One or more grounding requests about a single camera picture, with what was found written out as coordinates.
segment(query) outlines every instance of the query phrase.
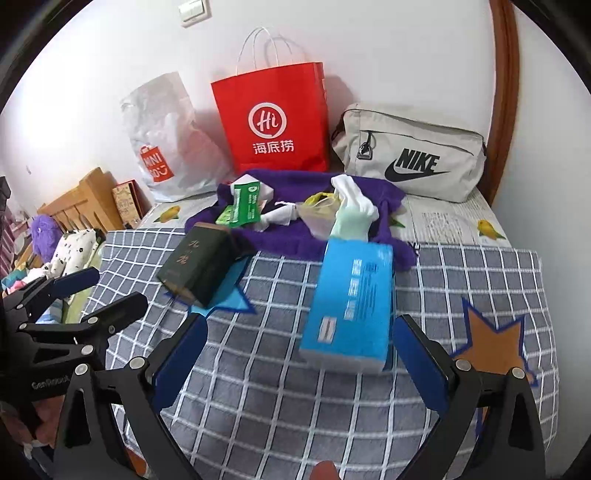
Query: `dark green tea box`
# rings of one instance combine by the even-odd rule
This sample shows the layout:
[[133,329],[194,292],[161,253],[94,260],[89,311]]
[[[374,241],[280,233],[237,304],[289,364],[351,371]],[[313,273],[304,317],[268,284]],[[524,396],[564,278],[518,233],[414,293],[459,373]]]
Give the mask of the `dark green tea box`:
[[205,308],[237,256],[228,227],[196,223],[156,276],[180,300]]

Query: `haidilao logo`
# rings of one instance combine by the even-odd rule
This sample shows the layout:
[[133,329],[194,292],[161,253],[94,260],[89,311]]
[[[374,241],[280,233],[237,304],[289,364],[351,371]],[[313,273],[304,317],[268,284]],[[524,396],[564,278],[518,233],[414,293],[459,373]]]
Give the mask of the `haidilao logo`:
[[259,103],[248,114],[248,125],[261,138],[279,137],[287,127],[285,112],[274,103]]

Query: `plaid bedsheet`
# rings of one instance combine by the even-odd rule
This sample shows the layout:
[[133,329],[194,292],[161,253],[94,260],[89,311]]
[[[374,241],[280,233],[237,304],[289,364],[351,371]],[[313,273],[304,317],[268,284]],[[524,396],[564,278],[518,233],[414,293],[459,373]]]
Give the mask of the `plaid bedsheet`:
[[[183,236],[181,229],[110,232],[100,283],[83,314],[132,291],[150,303],[146,316],[111,339],[107,367],[147,356],[186,315],[168,303],[155,273]],[[242,280],[256,314],[214,312],[209,338],[175,405],[162,418],[204,480],[307,479],[333,460],[345,480],[394,479],[437,420],[394,357],[381,375],[335,374],[309,368],[298,343],[320,264],[259,252]],[[420,322],[449,352],[464,345],[465,297],[497,325],[526,315],[524,355],[546,447],[556,435],[558,370],[536,253],[514,249],[423,245],[417,266],[395,278],[397,314]],[[139,453],[124,411],[115,407],[125,443]],[[448,474],[461,473],[476,422]]]

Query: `blue tissue box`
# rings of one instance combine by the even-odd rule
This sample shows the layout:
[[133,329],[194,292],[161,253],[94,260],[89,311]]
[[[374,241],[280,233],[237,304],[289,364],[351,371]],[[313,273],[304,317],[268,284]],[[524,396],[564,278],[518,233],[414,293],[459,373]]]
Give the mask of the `blue tissue box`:
[[311,365],[381,372],[388,356],[392,247],[331,239],[300,343]]

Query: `purple plush toy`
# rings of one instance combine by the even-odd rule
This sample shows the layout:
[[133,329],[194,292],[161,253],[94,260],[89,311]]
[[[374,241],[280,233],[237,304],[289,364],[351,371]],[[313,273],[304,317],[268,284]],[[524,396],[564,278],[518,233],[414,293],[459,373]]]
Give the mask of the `purple plush toy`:
[[56,251],[57,244],[63,236],[57,222],[49,215],[38,215],[31,224],[33,237],[33,253],[43,259],[43,263],[50,262]]

